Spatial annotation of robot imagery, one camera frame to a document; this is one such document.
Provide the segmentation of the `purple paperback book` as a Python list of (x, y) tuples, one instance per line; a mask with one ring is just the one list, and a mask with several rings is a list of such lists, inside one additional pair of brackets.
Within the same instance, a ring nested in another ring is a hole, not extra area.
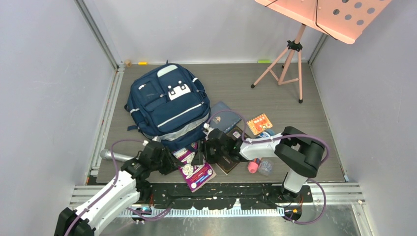
[(212, 166), (205, 161), (203, 161), (203, 164), (201, 165), (191, 164), (195, 154), (196, 152), (192, 152), (185, 147), (178, 149), (173, 153), (173, 155), (183, 163), (183, 166), (179, 167), (179, 172), (192, 193), (199, 190), (209, 180), (216, 176), (216, 172)]

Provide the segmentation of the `navy blue backpack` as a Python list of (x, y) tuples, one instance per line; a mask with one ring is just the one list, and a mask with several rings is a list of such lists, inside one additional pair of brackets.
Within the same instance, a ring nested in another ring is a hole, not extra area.
[(210, 100), (199, 79), (176, 63), (166, 63), (136, 79), (125, 110), (148, 139), (157, 138), (175, 151), (202, 139)]

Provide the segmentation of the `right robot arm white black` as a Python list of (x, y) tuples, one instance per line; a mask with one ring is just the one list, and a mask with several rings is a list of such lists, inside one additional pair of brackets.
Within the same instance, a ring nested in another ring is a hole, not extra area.
[(302, 186), (309, 178), (315, 178), (319, 167), (329, 156), (329, 146), (322, 139), (307, 135), (287, 126), (284, 131), (266, 138), (233, 139), (223, 131), (204, 125), (203, 153), (210, 164), (222, 157), (235, 162), (253, 161), (262, 158), (279, 158), (288, 167), (281, 186), (281, 197), (293, 202), (300, 196)]

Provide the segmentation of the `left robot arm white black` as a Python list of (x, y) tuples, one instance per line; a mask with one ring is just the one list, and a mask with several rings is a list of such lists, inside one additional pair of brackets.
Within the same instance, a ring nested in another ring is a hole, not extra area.
[(123, 210), (152, 195), (148, 182), (151, 172), (163, 175), (183, 166), (173, 153), (158, 141), (143, 141), (144, 149), (116, 168), (116, 175), (98, 193), (75, 209), (65, 208), (58, 216), (56, 236), (97, 236)]

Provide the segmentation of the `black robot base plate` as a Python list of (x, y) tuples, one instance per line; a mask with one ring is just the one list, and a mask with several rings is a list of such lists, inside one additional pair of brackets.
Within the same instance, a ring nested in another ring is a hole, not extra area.
[(277, 206), (295, 206), (298, 203), (313, 202), (308, 185), (304, 185), (299, 196), (290, 201), (284, 198), (280, 183), (212, 183), (209, 182), (195, 192), (185, 183), (153, 183), (139, 198), (139, 204), (158, 209), (202, 210), (231, 209), (240, 205), (241, 209), (273, 209)]

